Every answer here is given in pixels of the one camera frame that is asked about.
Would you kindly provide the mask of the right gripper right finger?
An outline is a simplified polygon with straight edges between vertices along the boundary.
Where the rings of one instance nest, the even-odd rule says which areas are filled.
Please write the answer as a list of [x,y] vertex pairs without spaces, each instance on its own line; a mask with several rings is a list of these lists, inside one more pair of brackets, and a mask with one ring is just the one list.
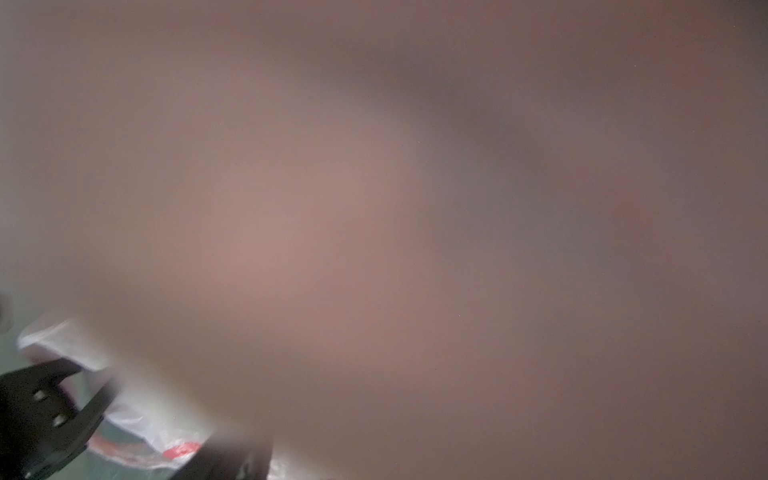
[[269,437],[254,445],[213,437],[170,479],[266,480],[272,455],[273,441]]

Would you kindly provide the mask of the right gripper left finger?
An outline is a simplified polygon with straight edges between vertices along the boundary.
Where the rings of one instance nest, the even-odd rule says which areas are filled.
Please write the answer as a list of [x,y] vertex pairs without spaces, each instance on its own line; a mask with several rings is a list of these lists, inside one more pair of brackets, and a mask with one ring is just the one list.
[[109,381],[78,407],[62,382],[81,371],[56,359],[1,376],[3,479],[47,479],[86,450],[116,391]]

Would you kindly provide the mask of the pink plastic bag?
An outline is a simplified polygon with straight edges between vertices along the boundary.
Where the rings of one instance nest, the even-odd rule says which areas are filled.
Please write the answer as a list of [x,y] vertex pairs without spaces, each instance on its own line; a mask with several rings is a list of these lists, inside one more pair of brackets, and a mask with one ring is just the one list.
[[5,1],[1,273],[348,479],[767,475],[763,1]]

